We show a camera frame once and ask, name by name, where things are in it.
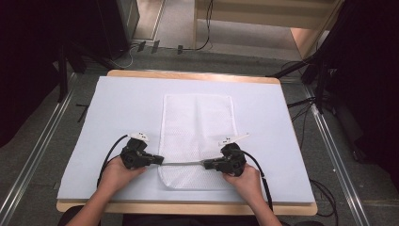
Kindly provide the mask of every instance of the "person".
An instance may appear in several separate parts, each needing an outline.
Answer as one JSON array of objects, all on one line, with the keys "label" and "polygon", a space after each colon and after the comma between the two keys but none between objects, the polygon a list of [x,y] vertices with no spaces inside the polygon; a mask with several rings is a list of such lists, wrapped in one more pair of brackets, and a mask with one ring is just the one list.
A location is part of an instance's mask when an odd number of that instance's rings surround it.
[{"label": "person", "polygon": [[[100,219],[104,213],[104,209],[108,204],[108,202],[112,199],[114,194],[117,191],[124,188],[125,186],[127,186],[130,181],[134,180],[136,177],[138,177],[145,171],[146,168],[126,169],[120,157],[116,157],[113,160],[111,160],[104,170],[102,180],[99,183],[97,190],[90,197],[86,205],[80,206],[77,209],[78,212],[73,214],[72,219],[68,220],[67,225],[68,226],[99,225]],[[247,202],[247,204],[255,214],[255,217],[259,225],[261,226],[281,225],[278,218],[274,215],[274,213],[270,210],[267,203],[264,201],[261,189],[260,173],[257,169],[251,167],[249,164],[246,164],[244,172],[243,174],[241,174],[241,176],[233,177],[230,176],[229,174],[223,173],[223,178],[228,183],[233,185],[236,191],[239,193],[239,195]],[[237,225],[238,223],[236,219],[234,220],[235,221],[232,225]],[[180,225],[182,225],[183,222],[188,222],[187,225],[200,225],[198,224],[197,221],[190,219],[186,221],[180,220],[179,222]]]}]

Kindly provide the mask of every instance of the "wooden desk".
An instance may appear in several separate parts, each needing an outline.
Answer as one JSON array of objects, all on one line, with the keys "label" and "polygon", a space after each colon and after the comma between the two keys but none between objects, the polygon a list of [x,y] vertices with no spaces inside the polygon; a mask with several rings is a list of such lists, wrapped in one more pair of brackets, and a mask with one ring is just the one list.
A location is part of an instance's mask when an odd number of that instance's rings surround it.
[{"label": "wooden desk", "polygon": [[[236,75],[222,75],[213,73],[172,73],[172,72],[133,72],[111,71],[108,76],[189,79],[239,83],[279,84],[276,78],[246,77]],[[84,204],[84,201],[58,201],[56,208],[65,212],[70,207]],[[279,204],[274,203],[277,215],[313,216],[317,212],[316,203]],[[111,202],[105,212],[108,213],[139,213],[139,214],[187,214],[187,215],[253,215],[251,209],[242,203],[217,202]]]},{"label": "wooden desk", "polygon": [[[197,19],[206,19],[210,0],[196,0],[194,46]],[[343,0],[216,0],[212,20],[291,27],[302,58],[311,54],[324,31],[335,23]]]}]

